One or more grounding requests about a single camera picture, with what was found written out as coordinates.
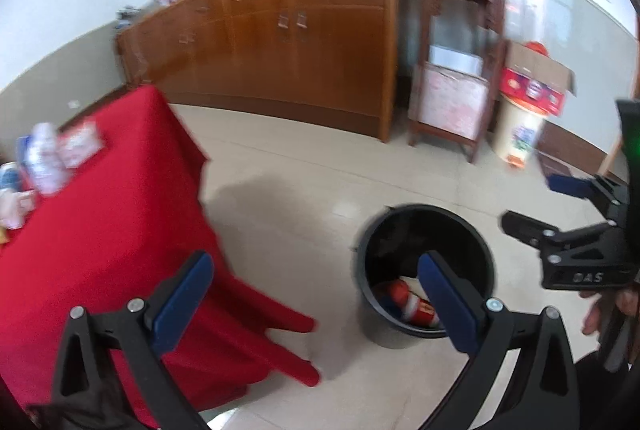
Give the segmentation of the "person's right hand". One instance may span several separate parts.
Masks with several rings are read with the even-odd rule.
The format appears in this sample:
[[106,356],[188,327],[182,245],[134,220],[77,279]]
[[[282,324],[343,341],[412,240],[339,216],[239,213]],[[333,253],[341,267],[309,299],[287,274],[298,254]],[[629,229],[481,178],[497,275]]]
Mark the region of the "person's right hand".
[[639,295],[638,291],[632,288],[616,291],[614,297],[610,297],[604,291],[581,291],[579,297],[593,300],[582,321],[582,333],[585,336],[602,332],[614,310],[620,311],[626,317],[637,315]]

